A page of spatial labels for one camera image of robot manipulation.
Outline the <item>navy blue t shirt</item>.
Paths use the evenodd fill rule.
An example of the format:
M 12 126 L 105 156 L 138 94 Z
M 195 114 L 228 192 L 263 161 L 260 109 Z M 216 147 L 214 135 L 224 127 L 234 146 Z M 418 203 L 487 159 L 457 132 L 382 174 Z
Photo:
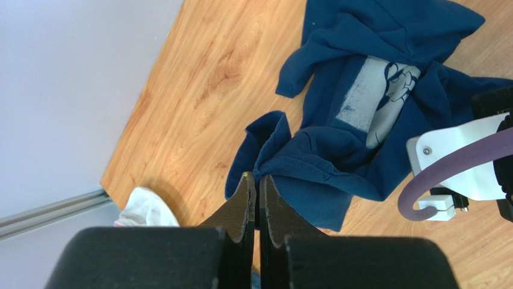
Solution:
M 410 138 L 471 121 L 473 96 L 512 85 L 444 65 L 484 21 L 451 1 L 308 1 L 276 88 L 305 92 L 300 129 L 282 111 L 251 123 L 225 197 L 244 172 L 271 175 L 304 219 L 333 231 L 354 196 L 385 200 L 410 173 Z

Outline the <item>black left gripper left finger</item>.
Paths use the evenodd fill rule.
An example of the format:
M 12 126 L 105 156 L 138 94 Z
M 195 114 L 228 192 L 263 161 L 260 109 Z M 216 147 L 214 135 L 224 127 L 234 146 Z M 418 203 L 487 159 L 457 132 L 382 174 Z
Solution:
M 255 181 L 194 227 L 93 227 L 67 244 L 48 288 L 250 288 Z

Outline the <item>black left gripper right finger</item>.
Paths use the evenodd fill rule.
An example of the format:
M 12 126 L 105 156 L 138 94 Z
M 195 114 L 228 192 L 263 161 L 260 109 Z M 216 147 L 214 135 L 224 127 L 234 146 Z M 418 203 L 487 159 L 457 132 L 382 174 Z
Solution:
M 458 288 L 432 241 L 409 237 L 331 237 L 260 182 L 263 288 Z

